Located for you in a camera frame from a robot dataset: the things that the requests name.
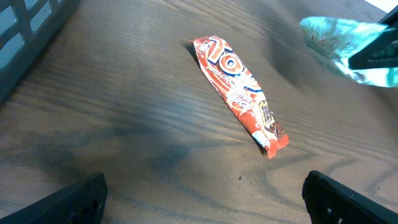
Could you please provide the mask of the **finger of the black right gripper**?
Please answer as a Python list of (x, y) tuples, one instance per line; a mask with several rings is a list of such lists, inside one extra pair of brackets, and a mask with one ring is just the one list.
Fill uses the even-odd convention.
[(380, 24), (385, 24), (390, 27), (397, 27), (398, 23), (398, 6), (388, 12), (380, 21)]
[(397, 29), (387, 29), (348, 62), (352, 70), (397, 67)]

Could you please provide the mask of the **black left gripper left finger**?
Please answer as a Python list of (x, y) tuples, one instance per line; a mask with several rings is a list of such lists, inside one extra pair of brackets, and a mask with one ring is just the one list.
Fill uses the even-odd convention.
[(1, 224), (100, 224), (107, 195), (104, 174), (94, 172), (1, 218)]

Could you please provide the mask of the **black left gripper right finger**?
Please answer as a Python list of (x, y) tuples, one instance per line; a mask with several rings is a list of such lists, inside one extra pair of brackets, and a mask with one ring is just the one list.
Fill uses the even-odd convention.
[(317, 170), (303, 183), (302, 198), (312, 224), (397, 224), (397, 213)]

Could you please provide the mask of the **mint green wipes pack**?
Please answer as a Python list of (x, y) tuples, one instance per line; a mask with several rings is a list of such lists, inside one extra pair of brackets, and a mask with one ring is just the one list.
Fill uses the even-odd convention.
[(334, 17), (306, 17), (300, 21), (300, 28), (313, 56), (331, 73), (363, 85), (397, 86), (397, 67), (354, 69), (349, 66), (350, 57), (396, 28)]

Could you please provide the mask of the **red chocolate bar wrapper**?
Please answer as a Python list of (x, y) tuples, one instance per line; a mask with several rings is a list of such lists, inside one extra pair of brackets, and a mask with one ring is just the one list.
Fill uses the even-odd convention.
[(260, 84), (222, 38), (194, 39), (198, 64), (239, 122), (272, 159), (289, 144), (289, 137), (271, 111)]

